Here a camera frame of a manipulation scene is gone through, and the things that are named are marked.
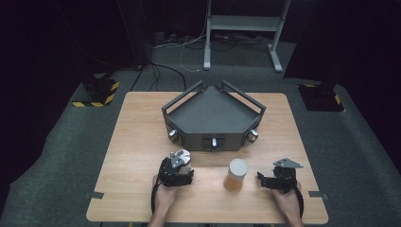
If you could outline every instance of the tabletop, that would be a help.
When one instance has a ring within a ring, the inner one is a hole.
[[[91,221],[148,222],[151,217],[152,177],[160,163],[182,147],[167,136],[161,108],[178,92],[127,93],[91,198],[87,219]],[[195,170],[192,184],[182,186],[167,222],[193,223],[284,223],[270,190],[260,186],[259,171],[273,177],[275,161],[289,158],[301,165],[297,180],[302,184],[303,222],[324,224],[328,215],[323,199],[309,197],[319,191],[294,117],[283,94],[248,93],[266,106],[258,127],[258,139],[238,151],[191,151]],[[230,162],[240,158],[249,170],[239,192],[223,186]]]

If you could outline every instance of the hand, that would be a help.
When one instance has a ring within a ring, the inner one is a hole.
[[[297,187],[301,191],[300,183],[297,183]],[[294,189],[289,190],[287,194],[284,194],[282,190],[272,189],[271,194],[275,197],[278,208],[289,226],[304,226],[300,216],[300,205]]]
[[[156,184],[157,175],[153,176],[153,185]],[[151,216],[148,227],[163,227],[166,221],[168,210],[174,203],[178,187],[166,187],[162,183],[156,191],[154,199],[154,213]]]

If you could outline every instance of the gray carpet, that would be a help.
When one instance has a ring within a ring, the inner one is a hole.
[[[182,54],[180,47],[154,49],[152,61],[182,72],[188,87],[200,79],[209,85],[226,79],[244,92],[286,94],[318,185],[329,198],[324,201],[329,216],[324,226],[399,226],[400,175],[342,87],[336,86],[335,91],[346,112],[308,112],[296,84],[317,82],[283,79],[284,74],[276,74],[265,44],[237,45],[225,52],[216,49],[230,47],[228,44],[212,45],[215,50],[209,71],[202,70],[202,50],[185,48]],[[278,45],[284,68],[294,46]],[[186,69],[180,64],[181,54]],[[178,74],[160,70],[158,91],[183,91]],[[137,75],[130,69],[113,74],[120,86],[110,106],[75,108],[65,103],[41,158],[11,185],[0,226],[128,226],[87,220],[85,193],[95,188],[124,96]],[[133,91],[148,91],[154,81],[153,68],[148,66]]]

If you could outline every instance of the amber jar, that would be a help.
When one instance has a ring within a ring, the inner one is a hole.
[[[247,163],[242,159],[234,159],[231,161],[227,176],[224,179],[224,187],[232,192],[241,190],[247,172]]]

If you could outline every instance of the shelf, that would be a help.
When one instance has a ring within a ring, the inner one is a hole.
[[[276,31],[280,17],[220,16],[212,15],[211,29]]]

